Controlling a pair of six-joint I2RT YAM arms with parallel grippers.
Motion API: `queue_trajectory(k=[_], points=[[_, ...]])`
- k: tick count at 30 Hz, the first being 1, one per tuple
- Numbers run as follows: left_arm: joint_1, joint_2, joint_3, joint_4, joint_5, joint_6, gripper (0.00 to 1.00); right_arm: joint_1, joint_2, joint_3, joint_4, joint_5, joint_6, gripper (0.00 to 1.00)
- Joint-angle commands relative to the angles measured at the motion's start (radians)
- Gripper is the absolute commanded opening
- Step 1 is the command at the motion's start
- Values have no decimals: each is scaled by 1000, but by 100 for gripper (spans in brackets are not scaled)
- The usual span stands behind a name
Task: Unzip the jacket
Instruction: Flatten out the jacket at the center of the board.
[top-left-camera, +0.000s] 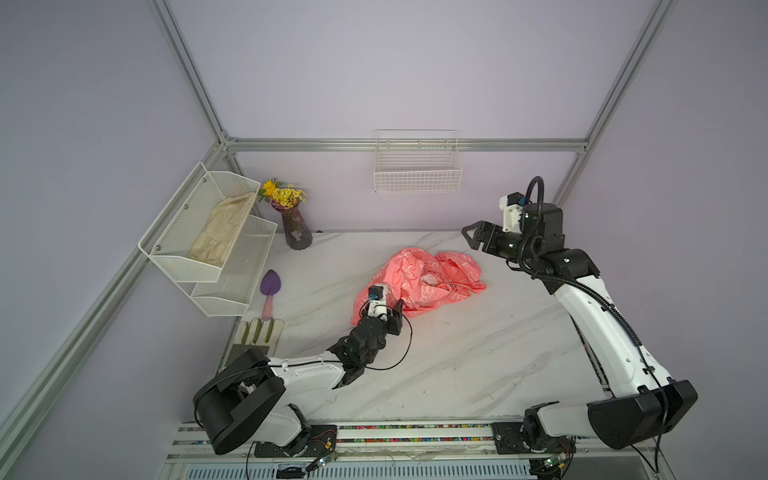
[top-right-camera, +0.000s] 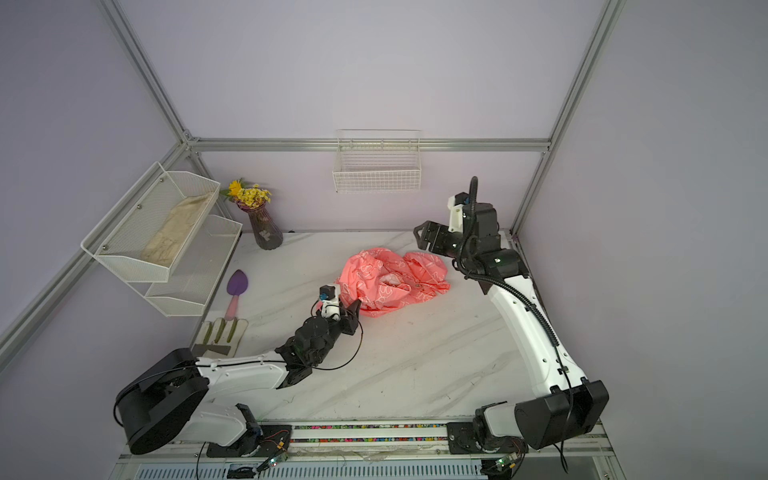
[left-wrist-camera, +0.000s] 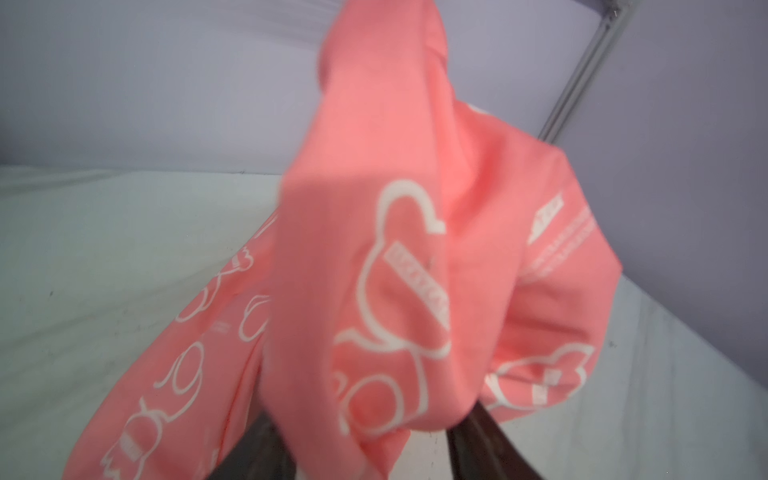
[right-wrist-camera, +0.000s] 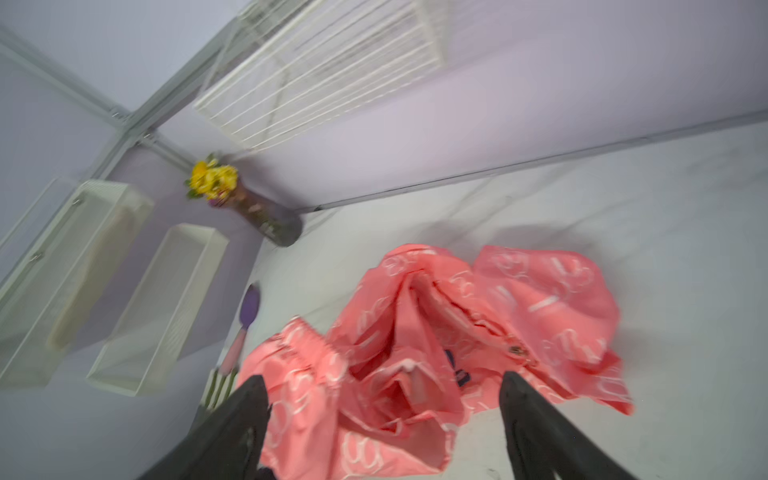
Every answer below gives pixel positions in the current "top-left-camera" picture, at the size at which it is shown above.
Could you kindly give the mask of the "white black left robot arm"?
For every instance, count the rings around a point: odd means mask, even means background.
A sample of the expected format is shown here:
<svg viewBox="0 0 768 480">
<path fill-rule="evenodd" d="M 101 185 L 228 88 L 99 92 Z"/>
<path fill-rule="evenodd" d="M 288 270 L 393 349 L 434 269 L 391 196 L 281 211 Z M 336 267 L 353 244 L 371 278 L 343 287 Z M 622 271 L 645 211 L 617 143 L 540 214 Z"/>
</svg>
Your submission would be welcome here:
<svg viewBox="0 0 768 480">
<path fill-rule="evenodd" d="M 283 456 L 299 456 L 318 439 L 292 399 L 352 384 L 371 369 L 386 337 L 398 336 L 409 321 L 404 302 L 389 306 L 369 299 L 348 335 L 315 357 L 277 359 L 258 349 L 239 355 L 193 397 L 195 422 L 217 455 L 252 442 Z"/>
</svg>

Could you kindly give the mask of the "pink bear print jacket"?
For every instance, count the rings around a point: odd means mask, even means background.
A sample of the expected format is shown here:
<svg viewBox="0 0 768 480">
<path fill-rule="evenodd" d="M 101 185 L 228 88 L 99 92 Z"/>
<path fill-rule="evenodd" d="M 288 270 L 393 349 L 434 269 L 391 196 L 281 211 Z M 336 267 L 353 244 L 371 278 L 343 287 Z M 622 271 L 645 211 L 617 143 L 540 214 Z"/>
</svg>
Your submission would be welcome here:
<svg viewBox="0 0 768 480">
<path fill-rule="evenodd" d="M 376 272 L 369 286 L 387 286 L 389 306 L 401 300 L 409 319 L 462 302 L 487 289 L 482 269 L 469 255 L 444 251 L 432 255 L 408 247 L 398 251 Z"/>
</svg>

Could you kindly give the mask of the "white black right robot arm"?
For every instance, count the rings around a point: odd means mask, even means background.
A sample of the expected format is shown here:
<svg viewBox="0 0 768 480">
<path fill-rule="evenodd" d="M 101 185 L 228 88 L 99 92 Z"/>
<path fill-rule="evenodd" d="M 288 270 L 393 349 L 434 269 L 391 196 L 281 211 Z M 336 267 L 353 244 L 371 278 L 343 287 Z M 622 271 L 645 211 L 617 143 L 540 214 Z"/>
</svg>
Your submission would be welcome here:
<svg viewBox="0 0 768 480">
<path fill-rule="evenodd" d="M 688 380 L 674 379 L 646 348 L 581 249 L 565 245 L 563 212 L 525 198 L 502 202 L 503 222 L 478 221 L 461 233 L 473 250 L 505 260 L 541 282 L 565 308 L 601 384 L 586 403 L 542 403 L 526 410 L 524 448 L 543 452 L 563 437 L 597 438 L 621 450 L 670 432 L 698 400 Z"/>
</svg>

